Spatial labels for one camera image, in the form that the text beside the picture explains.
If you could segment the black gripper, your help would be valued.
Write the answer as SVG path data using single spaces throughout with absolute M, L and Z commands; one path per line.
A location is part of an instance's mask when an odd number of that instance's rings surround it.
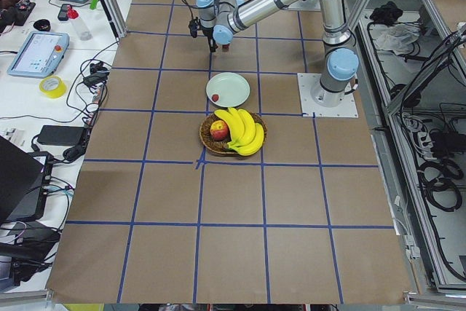
M 210 52 L 215 52 L 216 51 L 216 41 L 213 38 L 213 28 L 203 28 L 202 33 L 206 36 L 207 41 L 208 41 L 208 46 Z M 222 50 L 224 52 L 228 52 L 230 48 L 230 44 L 223 44 L 222 45 Z

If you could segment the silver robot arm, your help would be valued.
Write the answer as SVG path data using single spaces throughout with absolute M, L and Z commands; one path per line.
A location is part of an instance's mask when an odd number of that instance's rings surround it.
M 202 32 L 209 50 L 215 52 L 218 45 L 230 45 L 235 34 L 299 1 L 307 0 L 195 0 L 191 9 L 197 10 L 198 16 L 191 16 L 189 33 L 195 38 Z M 348 47 L 352 31 L 345 18 L 343 0 L 319 2 L 325 52 Z

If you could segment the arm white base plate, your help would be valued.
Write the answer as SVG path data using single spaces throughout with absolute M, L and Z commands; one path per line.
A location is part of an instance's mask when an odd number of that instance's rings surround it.
M 348 82 L 343 92 L 328 92 L 320 85 L 321 74 L 298 73 L 303 117 L 358 118 L 358 110 Z

